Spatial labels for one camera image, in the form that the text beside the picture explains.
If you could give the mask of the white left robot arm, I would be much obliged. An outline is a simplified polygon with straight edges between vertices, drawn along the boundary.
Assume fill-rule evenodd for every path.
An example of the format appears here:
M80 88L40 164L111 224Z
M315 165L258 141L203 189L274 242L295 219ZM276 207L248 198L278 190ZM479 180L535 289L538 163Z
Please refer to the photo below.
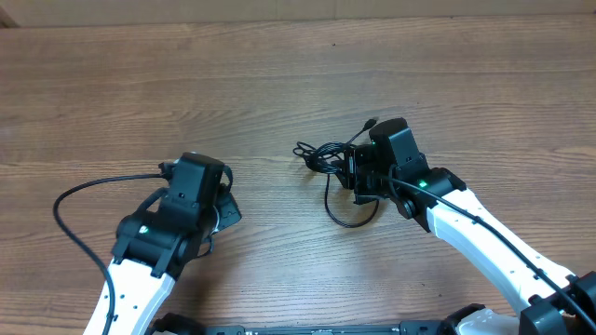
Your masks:
M190 152L159 168L168 184L118 224L111 279L84 335L143 334L201 245L241 219L222 161Z

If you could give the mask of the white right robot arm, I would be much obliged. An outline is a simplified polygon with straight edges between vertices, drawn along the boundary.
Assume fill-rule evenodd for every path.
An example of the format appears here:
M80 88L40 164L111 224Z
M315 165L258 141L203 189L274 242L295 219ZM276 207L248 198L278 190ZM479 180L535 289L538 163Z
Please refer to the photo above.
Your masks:
M339 178L358 204L388 199L406 220L464 255L503 295L520 334L595 331L595 274L577 276L517 237L450 170L430 167L403 118L369 120L370 143L345 143Z

